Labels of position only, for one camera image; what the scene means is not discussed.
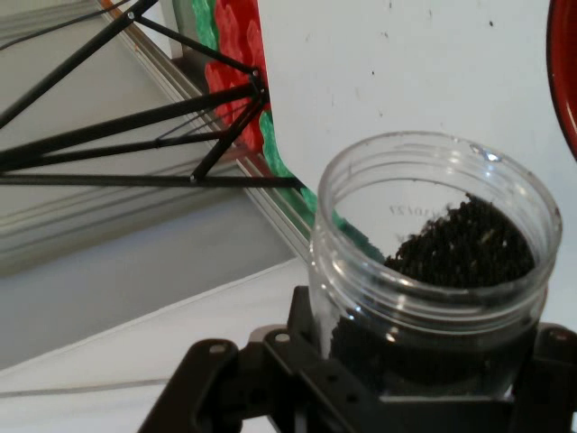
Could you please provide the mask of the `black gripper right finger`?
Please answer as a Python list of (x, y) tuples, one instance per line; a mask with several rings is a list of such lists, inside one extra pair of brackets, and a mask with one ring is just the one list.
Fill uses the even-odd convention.
[(576, 333), (542, 323), (515, 388), (511, 432), (570, 432), (576, 412)]

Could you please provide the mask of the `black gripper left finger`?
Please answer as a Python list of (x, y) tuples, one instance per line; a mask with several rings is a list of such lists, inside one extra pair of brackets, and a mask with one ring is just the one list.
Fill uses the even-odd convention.
[(378, 401), (341, 365), (321, 358), (306, 286), (294, 289), (286, 327), (244, 348), (193, 344), (142, 423), (142, 432), (239, 432), (267, 417), (279, 432), (375, 432)]

